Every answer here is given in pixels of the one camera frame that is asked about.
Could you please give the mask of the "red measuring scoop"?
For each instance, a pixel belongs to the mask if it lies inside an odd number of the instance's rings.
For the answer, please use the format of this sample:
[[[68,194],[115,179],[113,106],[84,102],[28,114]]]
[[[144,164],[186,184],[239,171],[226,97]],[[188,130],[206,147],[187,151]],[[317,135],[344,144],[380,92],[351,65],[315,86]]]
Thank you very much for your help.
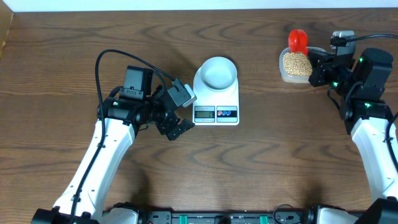
[[[303,53],[308,55],[308,37],[307,33],[302,29],[294,29],[289,34],[289,49],[292,53]]]

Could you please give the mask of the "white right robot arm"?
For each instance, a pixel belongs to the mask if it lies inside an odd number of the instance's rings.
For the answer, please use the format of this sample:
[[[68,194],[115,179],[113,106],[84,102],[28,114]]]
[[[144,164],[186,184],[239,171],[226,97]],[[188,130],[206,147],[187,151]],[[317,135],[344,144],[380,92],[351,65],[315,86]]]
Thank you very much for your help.
[[[371,206],[360,216],[342,208],[316,205],[302,223],[397,223],[397,115],[381,99],[392,72],[393,57],[381,49],[353,54],[310,50],[312,86],[329,85],[341,97],[336,103],[346,132],[360,153],[371,192]]]

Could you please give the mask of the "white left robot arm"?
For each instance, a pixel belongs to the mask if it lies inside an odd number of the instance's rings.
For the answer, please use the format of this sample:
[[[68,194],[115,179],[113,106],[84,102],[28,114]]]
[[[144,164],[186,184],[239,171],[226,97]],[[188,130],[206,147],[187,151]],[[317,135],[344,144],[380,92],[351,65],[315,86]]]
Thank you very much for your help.
[[[171,141],[194,126],[174,112],[195,101],[193,90],[175,79],[171,88],[159,85],[152,91],[156,73],[127,68],[124,85],[114,88],[98,108],[93,138],[70,185],[51,210],[38,209],[32,223],[146,223],[143,212],[125,204],[103,212],[120,162],[142,125],[156,125]]]

